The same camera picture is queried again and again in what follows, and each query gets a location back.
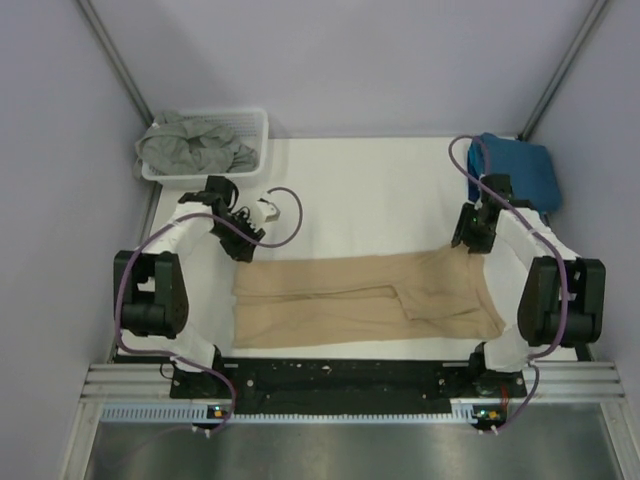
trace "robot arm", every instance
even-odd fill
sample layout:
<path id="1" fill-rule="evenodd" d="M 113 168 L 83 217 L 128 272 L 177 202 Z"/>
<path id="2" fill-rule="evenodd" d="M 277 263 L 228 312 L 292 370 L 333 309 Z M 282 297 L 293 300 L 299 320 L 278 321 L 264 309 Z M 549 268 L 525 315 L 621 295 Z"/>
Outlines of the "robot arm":
<path id="1" fill-rule="evenodd" d="M 237 188 L 230 180 L 211 176 L 205 190 L 186 193 L 179 200 L 167 221 L 173 224 L 172 228 L 145 248 L 134 264 L 122 306 L 121 327 L 124 330 L 136 336 L 149 337 L 157 348 L 170 350 L 178 357 L 201 365 L 213 365 L 216 347 L 205 341 L 187 322 L 189 302 L 181 262 L 208 233 L 220 238 L 225 252 L 234 260 L 253 260 L 253 243 L 211 217 L 198 216 L 216 215 L 247 237 L 259 241 L 265 235 L 262 226 L 277 220 L 280 211 L 270 195 L 263 194 L 251 209 L 242 208 L 233 212 L 237 196 Z M 188 215 L 194 215 L 194 218 L 179 221 Z M 132 254 L 132 251 L 123 250 L 115 257 L 114 298 Z M 197 371 L 185 364 L 180 364 L 180 368 Z"/>
<path id="2" fill-rule="evenodd" d="M 581 258 L 560 242 L 528 201 L 513 198 L 507 175 L 488 175 L 482 182 L 513 205 L 532 227 L 526 227 L 513 211 L 503 209 L 484 193 L 480 208 L 470 203 L 462 208 L 453 246 L 464 243 L 470 253 L 488 254 L 498 236 L 511 247 L 528 271 L 518 307 L 518 329 L 508 329 L 500 338 L 484 345 L 487 368 L 503 371 L 521 369 L 531 353 L 529 347 L 551 344 L 558 332 L 561 300 L 559 266 L 553 253 L 533 235 L 534 232 L 548 240 L 560 253 L 567 272 L 569 309 L 560 345 L 573 347 L 595 342 L 602 329 L 605 284 L 602 262 Z"/>

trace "metal frame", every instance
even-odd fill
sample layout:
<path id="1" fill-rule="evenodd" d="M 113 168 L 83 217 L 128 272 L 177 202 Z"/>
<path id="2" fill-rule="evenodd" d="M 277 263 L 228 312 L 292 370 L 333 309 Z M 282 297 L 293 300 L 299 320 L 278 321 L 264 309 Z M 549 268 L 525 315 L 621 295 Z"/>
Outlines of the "metal frame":
<path id="1" fill-rule="evenodd" d="M 640 443 L 620 377 L 613 362 L 538 362 L 540 384 L 535 405 L 600 404 L 613 449 L 625 480 L 640 480 Z M 535 372 L 523 370 L 530 389 Z M 94 364 L 87 373 L 61 479 L 82 479 L 101 421 L 127 423 L 185 423 L 202 421 L 208 408 L 227 407 L 229 400 L 177 400 L 169 396 L 171 380 L 160 374 L 159 364 Z M 522 399 L 511 399 L 519 403 Z M 451 400 L 452 414 L 382 418 L 315 418 L 307 416 L 239 416 L 236 423 L 471 423 L 474 405 L 495 399 Z"/>
<path id="2" fill-rule="evenodd" d="M 134 105 L 140 119 L 145 125 L 150 125 L 153 121 L 152 112 L 116 49 L 92 1 L 75 0 L 75 3 L 100 44 L 106 55 L 107 62 L 112 67 L 125 93 Z M 519 138 L 528 140 L 531 137 L 566 80 L 578 55 L 584 50 L 588 40 L 606 15 L 611 3 L 611 0 L 594 1 L 580 30 L 537 102 Z M 140 229 L 140 240 L 146 238 L 151 231 L 160 191 L 161 187 L 156 185 L 149 195 L 146 215 Z M 540 386 L 538 393 L 532 400 L 532 404 L 601 404 L 606 427 L 625 480 L 640 480 L 640 441 L 636 434 L 638 430 L 620 384 L 615 364 L 611 362 L 540 362 L 539 366 L 541 368 Z M 527 369 L 523 371 L 523 375 L 528 388 L 531 388 L 533 371 Z M 151 366 L 142 364 L 92 365 L 87 374 L 79 401 L 73 431 L 59 478 L 65 480 L 84 478 L 98 425 L 103 419 L 104 411 L 113 407 L 117 402 L 126 403 L 130 406 L 144 405 L 152 409 L 166 408 L 167 406 L 170 408 L 186 406 L 193 411 L 201 411 L 203 406 L 224 406 L 227 403 L 227 401 L 217 401 L 215 399 L 204 402 L 199 400 L 190 402 L 177 401 L 169 397 L 169 390 L 170 381 L 160 375 L 157 364 Z M 452 401 L 452 406 L 454 410 L 459 410 L 465 406 L 482 403 L 478 399 L 456 399 Z M 254 423 L 264 421 L 264 419 L 257 418 L 242 420 Z M 293 418 L 289 420 L 299 422 L 304 419 Z"/>
<path id="3" fill-rule="evenodd" d="M 612 0 L 595 0 L 593 2 L 593 5 L 587 13 L 584 22 L 582 22 L 578 33 L 571 42 L 571 45 L 569 45 L 567 52 L 562 57 L 558 68 L 556 68 L 556 71 L 551 76 L 551 80 L 544 89 L 544 92 L 542 92 L 542 97 L 540 97 L 540 100 L 538 100 L 538 103 L 534 107 L 529 120 L 527 120 L 527 123 L 522 130 L 522 133 L 518 135 L 520 140 L 528 141 L 531 139 L 531 136 L 538 127 L 540 120 L 542 120 L 542 117 L 549 109 L 549 106 L 556 97 L 560 87 L 564 84 L 567 75 L 575 65 L 578 56 L 584 50 L 597 27 L 602 23 L 602 20 L 609 11 L 609 7 L 612 3 Z"/>

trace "metal pole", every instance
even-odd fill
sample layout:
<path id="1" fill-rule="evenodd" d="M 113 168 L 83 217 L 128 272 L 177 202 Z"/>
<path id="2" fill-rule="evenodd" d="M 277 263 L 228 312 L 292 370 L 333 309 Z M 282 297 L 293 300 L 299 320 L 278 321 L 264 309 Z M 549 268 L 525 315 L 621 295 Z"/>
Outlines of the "metal pole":
<path id="1" fill-rule="evenodd" d="M 124 88 L 127 96 L 140 116 L 140 119 L 146 127 L 151 126 L 151 123 L 153 122 L 153 114 L 142 97 L 142 94 L 134 82 L 124 60 L 118 53 L 115 44 L 111 40 L 107 29 L 102 23 L 102 20 L 100 20 L 100 16 L 91 3 L 91 0 L 75 0 L 75 3 L 78 5 L 80 13 L 87 21 L 89 28 L 102 47 L 109 65 L 111 65 L 116 77 L 120 81 L 120 84 Z"/>
<path id="2" fill-rule="evenodd" d="M 558 90 L 564 83 L 569 71 L 575 64 L 578 55 L 583 51 L 587 41 L 591 38 L 596 28 L 600 25 L 602 20 L 604 19 L 606 13 L 608 12 L 608 7 L 612 4 L 612 0 L 596 0 L 593 2 L 587 17 L 585 18 L 580 30 L 578 30 L 578 34 L 575 36 L 571 45 L 569 45 L 569 49 L 564 54 L 560 65 L 553 73 L 549 84 L 544 90 L 542 97 L 538 100 L 535 108 L 533 109 L 533 113 L 527 120 L 527 123 L 524 127 L 524 130 L 520 135 L 518 135 L 519 140 L 529 141 L 531 136 L 535 132 L 540 120 L 548 110 L 551 102 L 555 98 Z"/>

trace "folded fabric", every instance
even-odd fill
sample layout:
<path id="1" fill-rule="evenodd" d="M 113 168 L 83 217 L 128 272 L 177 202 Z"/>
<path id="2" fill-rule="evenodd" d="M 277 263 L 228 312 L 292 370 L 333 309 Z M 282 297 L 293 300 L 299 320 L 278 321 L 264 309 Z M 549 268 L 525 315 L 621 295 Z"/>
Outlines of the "folded fabric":
<path id="1" fill-rule="evenodd" d="M 140 159 L 164 175 L 250 172 L 258 163 L 255 150 L 231 128 L 172 111 L 158 115 L 135 147 Z"/>
<path id="2" fill-rule="evenodd" d="M 487 173 L 511 176 L 513 193 L 518 199 L 530 200 L 540 213 L 551 213 L 562 205 L 551 156 L 542 145 L 498 138 L 491 133 L 480 135 L 489 152 L 489 172 L 485 171 L 485 152 L 473 142 L 467 154 L 467 170 L 474 178 Z M 469 200 L 476 202 L 479 189 L 469 181 Z"/>
<path id="3" fill-rule="evenodd" d="M 238 264 L 235 347 L 500 336 L 483 274 L 465 247 Z"/>

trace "tan trousers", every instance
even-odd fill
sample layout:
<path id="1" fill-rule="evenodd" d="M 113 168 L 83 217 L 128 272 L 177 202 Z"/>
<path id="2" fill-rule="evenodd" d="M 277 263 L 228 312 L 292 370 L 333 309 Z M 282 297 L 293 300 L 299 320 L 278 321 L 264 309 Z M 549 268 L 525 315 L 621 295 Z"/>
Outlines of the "tan trousers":
<path id="1" fill-rule="evenodd" d="M 504 322 L 465 247 L 239 263 L 236 348 L 425 337 L 491 339 Z"/>

